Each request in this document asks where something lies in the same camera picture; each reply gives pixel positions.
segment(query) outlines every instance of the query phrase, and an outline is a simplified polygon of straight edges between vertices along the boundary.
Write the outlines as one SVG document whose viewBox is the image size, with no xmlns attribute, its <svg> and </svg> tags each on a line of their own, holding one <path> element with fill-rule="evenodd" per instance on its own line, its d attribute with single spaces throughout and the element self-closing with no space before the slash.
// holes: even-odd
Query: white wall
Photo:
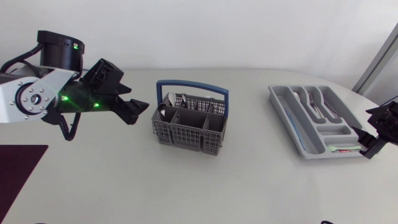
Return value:
<svg viewBox="0 0 398 224">
<path fill-rule="evenodd" d="M 2 0 L 0 64 L 49 30 L 85 43 L 85 68 L 279 68 L 352 88 L 397 12 L 397 0 Z"/>
</svg>

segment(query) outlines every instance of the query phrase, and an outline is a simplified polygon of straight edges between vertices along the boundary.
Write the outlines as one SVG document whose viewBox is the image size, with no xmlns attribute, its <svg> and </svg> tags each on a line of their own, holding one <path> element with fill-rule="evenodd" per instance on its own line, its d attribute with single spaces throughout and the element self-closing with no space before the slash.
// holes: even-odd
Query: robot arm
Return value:
<svg viewBox="0 0 398 224">
<path fill-rule="evenodd" d="M 387 143 L 398 145 L 398 103 L 393 101 L 386 106 L 373 108 L 366 112 L 372 114 L 368 122 L 376 128 L 379 136 L 374 137 L 355 127 L 353 129 L 359 136 L 358 142 L 366 148 L 366 151 L 360 151 L 360 153 L 371 159 Z"/>
<path fill-rule="evenodd" d="M 82 112 L 113 111 L 126 124 L 134 124 L 148 107 L 145 102 L 119 97 L 131 89 L 120 83 L 124 73 L 104 59 L 75 81 L 81 75 L 81 41 L 48 31 L 39 31 L 37 41 L 33 50 L 0 69 L 0 123 L 42 119 L 59 125 L 71 141 Z M 40 50 L 40 66 L 25 61 Z M 17 62 L 26 66 L 6 73 Z M 70 131 L 62 113 L 76 113 Z"/>
</svg>

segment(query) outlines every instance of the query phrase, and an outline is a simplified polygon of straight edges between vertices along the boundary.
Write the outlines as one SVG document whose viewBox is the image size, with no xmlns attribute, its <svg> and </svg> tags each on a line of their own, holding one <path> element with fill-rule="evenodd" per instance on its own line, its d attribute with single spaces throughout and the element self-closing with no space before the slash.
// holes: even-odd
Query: fork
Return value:
<svg viewBox="0 0 398 224">
<path fill-rule="evenodd" d="M 317 114 L 321 117 L 324 118 L 322 112 L 320 111 L 320 109 L 316 106 L 316 104 L 313 102 L 313 98 L 312 98 L 312 93 L 308 92 L 308 95 L 310 97 L 310 105 L 312 106 L 312 108 L 315 110 L 315 112 L 317 112 Z"/>
</svg>

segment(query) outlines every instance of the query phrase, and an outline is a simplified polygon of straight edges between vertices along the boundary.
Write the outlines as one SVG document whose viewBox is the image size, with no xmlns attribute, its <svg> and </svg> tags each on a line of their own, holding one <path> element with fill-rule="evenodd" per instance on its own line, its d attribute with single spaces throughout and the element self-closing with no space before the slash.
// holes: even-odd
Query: metal frame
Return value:
<svg viewBox="0 0 398 224">
<path fill-rule="evenodd" d="M 353 91 L 360 95 L 365 95 L 371 90 L 376 79 L 389 63 L 398 57 L 398 24 L 392 30 L 369 67 L 366 69 L 362 77 L 355 84 Z"/>
</svg>

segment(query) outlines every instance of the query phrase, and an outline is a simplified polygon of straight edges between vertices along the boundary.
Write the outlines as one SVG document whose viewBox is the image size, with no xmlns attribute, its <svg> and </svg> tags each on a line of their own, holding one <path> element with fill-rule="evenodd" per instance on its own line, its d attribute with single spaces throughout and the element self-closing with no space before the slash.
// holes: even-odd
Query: spoon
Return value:
<svg viewBox="0 0 398 224">
<path fill-rule="evenodd" d="M 187 108 L 187 97 L 185 96 L 185 94 L 181 94 L 181 97 L 182 97 L 183 107 Z"/>
<path fill-rule="evenodd" d="M 337 147 L 337 146 L 327 146 L 326 148 L 329 149 L 329 151 L 334 152 L 337 150 L 358 150 L 361 149 L 361 146 L 350 146 L 350 147 Z"/>
<path fill-rule="evenodd" d="M 157 106 L 157 111 L 159 111 L 159 116 L 162 121 L 165 121 L 166 108 L 167 105 L 165 103 L 161 103 L 159 106 Z"/>
<path fill-rule="evenodd" d="M 294 97 L 300 102 L 300 95 L 297 92 L 293 92 Z"/>
<path fill-rule="evenodd" d="M 175 102 L 177 100 L 177 96 L 175 96 L 175 93 L 169 93 L 169 103 L 171 106 L 175 106 Z"/>
</svg>

